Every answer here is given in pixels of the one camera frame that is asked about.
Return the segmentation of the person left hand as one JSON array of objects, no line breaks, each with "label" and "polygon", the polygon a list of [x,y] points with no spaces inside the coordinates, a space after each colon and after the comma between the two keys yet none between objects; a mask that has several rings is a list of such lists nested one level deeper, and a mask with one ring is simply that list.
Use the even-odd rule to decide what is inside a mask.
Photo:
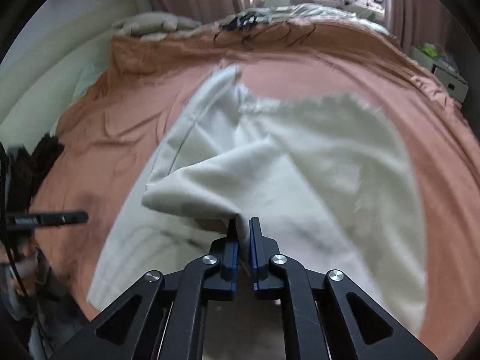
[{"label": "person left hand", "polygon": [[[19,252],[19,260],[15,263],[15,268],[28,296],[34,294],[40,275],[41,264],[39,263],[38,255],[39,248],[37,242],[29,241],[22,246]],[[13,273],[13,269],[10,268],[7,249],[1,244],[1,289],[8,288],[13,289],[18,294],[24,293]]]}]

